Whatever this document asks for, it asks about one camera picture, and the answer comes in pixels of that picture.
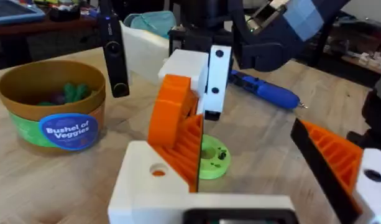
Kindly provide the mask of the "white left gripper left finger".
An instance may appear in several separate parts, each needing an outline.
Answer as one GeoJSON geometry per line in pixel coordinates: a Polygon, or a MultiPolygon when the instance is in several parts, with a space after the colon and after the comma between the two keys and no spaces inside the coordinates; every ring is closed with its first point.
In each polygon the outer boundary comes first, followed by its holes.
{"type": "Polygon", "coordinates": [[[182,223],[188,184],[146,141],[129,143],[108,205],[109,222],[182,223]]]}

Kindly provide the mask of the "white orange left gripper right finger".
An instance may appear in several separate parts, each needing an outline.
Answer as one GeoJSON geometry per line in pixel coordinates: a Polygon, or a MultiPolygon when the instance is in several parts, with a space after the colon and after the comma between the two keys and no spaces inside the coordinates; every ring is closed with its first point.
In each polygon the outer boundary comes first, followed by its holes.
{"type": "Polygon", "coordinates": [[[361,148],[301,119],[291,139],[341,223],[381,224],[381,146],[361,148]]]}

